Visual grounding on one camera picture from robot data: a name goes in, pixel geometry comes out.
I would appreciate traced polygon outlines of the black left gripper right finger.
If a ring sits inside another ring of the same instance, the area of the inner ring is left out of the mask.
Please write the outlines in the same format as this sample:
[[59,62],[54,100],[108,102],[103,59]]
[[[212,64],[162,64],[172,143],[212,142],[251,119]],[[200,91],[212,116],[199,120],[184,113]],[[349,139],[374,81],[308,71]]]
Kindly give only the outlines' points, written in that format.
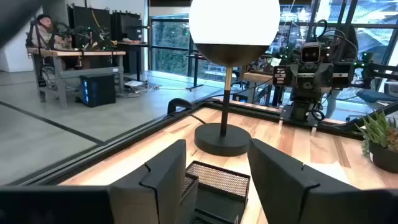
[[269,224],[335,224],[329,201],[309,202],[316,193],[335,194],[352,186],[258,140],[249,141],[251,176]]

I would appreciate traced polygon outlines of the white globe table lamp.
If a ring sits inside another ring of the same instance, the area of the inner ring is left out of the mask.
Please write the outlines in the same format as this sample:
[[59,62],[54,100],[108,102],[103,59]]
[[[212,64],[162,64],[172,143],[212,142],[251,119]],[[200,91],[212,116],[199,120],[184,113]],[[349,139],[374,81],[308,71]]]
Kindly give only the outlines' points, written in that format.
[[192,0],[189,28],[197,50],[208,61],[226,67],[221,121],[195,130],[194,142],[202,151],[226,157],[247,152],[251,135],[228,124],[232,71],[266,52],[279,22],[279,0]]

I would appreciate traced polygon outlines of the wooden background table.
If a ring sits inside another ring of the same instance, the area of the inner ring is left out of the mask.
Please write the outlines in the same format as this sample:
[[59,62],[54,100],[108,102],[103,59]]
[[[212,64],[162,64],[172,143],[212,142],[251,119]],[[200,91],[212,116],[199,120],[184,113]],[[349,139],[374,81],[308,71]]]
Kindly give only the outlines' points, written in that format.
[[272,75],[260,74],[260,73],[246,72],[246,73],[243,74],[242,79],[250,81],[250,82],[272,84],[273,76]]

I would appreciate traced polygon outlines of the black mesh desk organizer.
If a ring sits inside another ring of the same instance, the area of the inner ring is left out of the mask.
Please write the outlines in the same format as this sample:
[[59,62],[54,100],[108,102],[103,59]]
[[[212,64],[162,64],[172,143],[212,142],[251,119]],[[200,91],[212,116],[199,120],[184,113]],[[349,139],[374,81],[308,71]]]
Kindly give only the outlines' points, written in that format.
[[198,191],[190,224],[241,224],[251,177],[193,161],[186,173],[198,177]]

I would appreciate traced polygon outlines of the person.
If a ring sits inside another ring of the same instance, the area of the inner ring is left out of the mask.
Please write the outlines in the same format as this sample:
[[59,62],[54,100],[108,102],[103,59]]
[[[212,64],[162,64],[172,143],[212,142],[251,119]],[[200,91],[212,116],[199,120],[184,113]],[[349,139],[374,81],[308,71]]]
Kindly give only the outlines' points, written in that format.
[[63,37],[53,30],[52,18],[46,14],[39,14],[36,17],[35,24],[29,31],[28,44],[31,47],[51,50],[71,50],[72,37]]

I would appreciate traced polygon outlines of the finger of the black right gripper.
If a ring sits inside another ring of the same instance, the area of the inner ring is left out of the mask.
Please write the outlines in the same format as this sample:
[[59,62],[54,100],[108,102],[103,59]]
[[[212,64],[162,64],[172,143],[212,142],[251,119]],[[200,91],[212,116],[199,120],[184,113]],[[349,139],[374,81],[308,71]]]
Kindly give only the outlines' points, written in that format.
[[320,65],[321,69],[321,81],[320,81],[320,91],[326,93],[330,91],[333,85],[333,69],[332,63],[322,63]]
[[299,93],[302,91],[302,79],[299,78],[299,66],[297,64],[289,65],[289,71],[291,74],[291,87],[294,89],[294,92]]

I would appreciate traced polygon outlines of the potted succulent plant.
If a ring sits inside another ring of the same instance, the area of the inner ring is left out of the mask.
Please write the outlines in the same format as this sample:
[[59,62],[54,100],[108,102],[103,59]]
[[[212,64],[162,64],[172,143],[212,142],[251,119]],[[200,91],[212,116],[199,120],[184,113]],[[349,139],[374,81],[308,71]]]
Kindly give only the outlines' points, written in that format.
[[398,174],[398,123],[381,110],[355,126],[363,135],[363,154],[380,169]]

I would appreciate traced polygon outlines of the black computer tower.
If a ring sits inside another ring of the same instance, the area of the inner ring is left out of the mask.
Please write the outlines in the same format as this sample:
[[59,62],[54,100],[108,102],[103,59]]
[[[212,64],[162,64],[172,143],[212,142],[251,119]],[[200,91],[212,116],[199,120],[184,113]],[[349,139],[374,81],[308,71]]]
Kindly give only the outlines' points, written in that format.
[[88,107],[116,102],[114,75],[81,75],[80,99]]

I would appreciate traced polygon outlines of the wooden-top workbench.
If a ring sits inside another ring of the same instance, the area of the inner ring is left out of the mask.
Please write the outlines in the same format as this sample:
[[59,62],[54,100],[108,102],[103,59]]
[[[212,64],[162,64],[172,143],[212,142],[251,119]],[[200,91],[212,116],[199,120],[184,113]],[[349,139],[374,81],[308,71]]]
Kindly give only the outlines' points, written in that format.
[[[117,75],[119,92],[124,92],[124,69],[123,56],[124,51],[79,51],[79,50],[47,50],[35,47],[28,47],[27,53],[33,61],[35,82],[37,85],[37,94],[41,103],[46,102],[46,97],[53,95],[59,99],[60,107],[67,107],[67,96],[76,95],[80,87],[77,84],[71,84],[71,79],[80,78],[83,75],[98,77],[105,74]],[[64,70],[62,68],[62,58],[76,57],[86,59],[88,57],[115,57],[118,61],[116,67],[91,68],[86,70]],[[44,59],[51,58],[53,61],[54,76],[46,77]]]

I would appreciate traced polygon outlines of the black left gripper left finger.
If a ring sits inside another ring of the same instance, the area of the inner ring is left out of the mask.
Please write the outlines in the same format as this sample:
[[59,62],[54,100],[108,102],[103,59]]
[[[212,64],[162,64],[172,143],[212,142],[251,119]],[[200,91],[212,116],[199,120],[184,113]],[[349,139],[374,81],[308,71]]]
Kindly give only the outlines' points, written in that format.
[[178,140],[109,186],[113,224],[176,224],[186,166]]

